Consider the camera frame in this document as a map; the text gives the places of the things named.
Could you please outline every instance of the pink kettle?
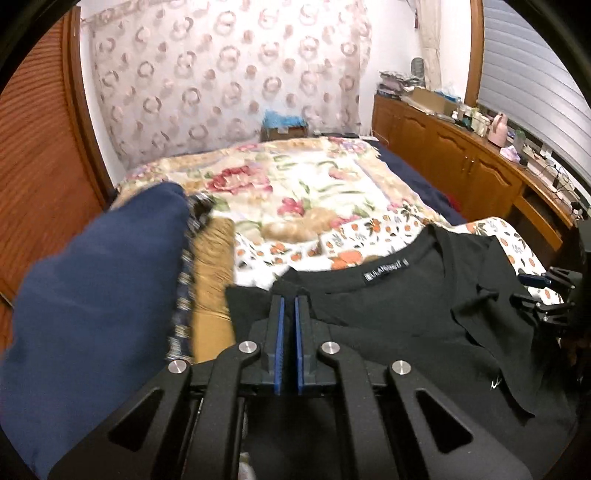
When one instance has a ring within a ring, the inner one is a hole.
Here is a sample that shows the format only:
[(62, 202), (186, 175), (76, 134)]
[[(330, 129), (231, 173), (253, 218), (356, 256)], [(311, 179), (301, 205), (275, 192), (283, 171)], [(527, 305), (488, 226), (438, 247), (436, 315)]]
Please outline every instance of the pink kettle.
[(497, 147), (503, 148), (507, 143), (507, 120), (507, 116), (503, 112), (499, 112), (492, 121), (491, 130), (488, 132), (488, 140)]

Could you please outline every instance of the beige curtain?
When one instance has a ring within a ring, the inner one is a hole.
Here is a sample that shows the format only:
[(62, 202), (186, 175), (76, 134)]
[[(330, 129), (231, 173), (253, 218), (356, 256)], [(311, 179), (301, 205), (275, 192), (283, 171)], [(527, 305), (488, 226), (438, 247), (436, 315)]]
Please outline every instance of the beige curtain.
[(441, 30), (441, 0), (416, 0), (418, 30), (425, 62), (425, 83), (429, 90), (441, 88), (439, 42)]
[(86, 24), (128, 170), (256, 142), (266, 109), (356, 131), (371, 45), (363, 0), (131, 0)]

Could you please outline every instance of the silver bolt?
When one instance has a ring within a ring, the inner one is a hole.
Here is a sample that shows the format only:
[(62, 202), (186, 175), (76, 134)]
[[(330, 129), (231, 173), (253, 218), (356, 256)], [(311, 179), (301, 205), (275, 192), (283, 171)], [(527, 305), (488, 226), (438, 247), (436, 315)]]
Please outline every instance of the silver bolt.
[(250, 340), (246, 340), (245, 342), (242, 342), (240, 345), (238, 345), (238, 349), (242, 352), (242, 353), (254, 353), (256, 352), (256, 343), (255, 342), (251, 342)]
[(168, 371), (172, 374), (181, 374), (187, 369), (187, 362), (184, 360), (173, 360), (168, 364)]
[(392, 364), (392, 370), (398, 375), (406, 375), (407, 373), (410, 373), (411, 366), (404, 360), (397, 360)]
[(334, 355), (335, 353), (339, 353), (340, 345), (336, 342), (324, 342), (320, 348), (322, 348), (324, 353)]

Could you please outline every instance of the white blind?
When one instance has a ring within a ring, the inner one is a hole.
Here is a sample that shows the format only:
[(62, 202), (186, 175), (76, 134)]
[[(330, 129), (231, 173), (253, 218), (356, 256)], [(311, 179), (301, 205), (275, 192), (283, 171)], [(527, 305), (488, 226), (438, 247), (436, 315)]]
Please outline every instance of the white blind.
[(577, 84), (544, 39), (504, 0), (483, 4), (478, 101), (505, 112), (591, 183), (591, 109)]

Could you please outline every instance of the mustard yellow cloth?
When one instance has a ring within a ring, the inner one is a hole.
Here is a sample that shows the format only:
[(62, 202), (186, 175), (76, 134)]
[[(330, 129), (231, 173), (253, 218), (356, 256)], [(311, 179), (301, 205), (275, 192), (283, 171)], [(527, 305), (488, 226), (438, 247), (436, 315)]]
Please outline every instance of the mustard yellow cloth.
[(236, 341), (225, 297), (226, 287), (233, 284), (234, 222), (210, 218), (193, 242), (193, 356), (199, 363), (216, 358)]

